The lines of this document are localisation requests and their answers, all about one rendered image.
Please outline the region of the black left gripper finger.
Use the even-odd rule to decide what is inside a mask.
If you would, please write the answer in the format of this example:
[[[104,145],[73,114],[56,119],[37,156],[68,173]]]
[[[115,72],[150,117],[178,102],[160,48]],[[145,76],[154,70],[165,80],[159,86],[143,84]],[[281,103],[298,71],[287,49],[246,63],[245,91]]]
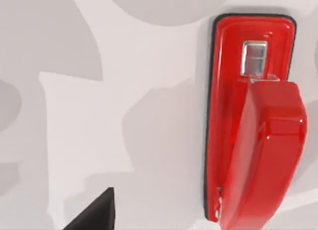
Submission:
[[[63,230],[114,230],[115,218],[114,188],[108,187]]]

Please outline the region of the red stapler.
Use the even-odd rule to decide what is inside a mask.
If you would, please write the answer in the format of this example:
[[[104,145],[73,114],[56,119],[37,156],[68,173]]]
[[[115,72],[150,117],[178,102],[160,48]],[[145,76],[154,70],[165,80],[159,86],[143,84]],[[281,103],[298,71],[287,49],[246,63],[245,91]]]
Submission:
[[[296,31],[284,14],[213,21],[203,206],[221,230],[262,230],[296,172],[307,135],[299,87],[288,80]]]

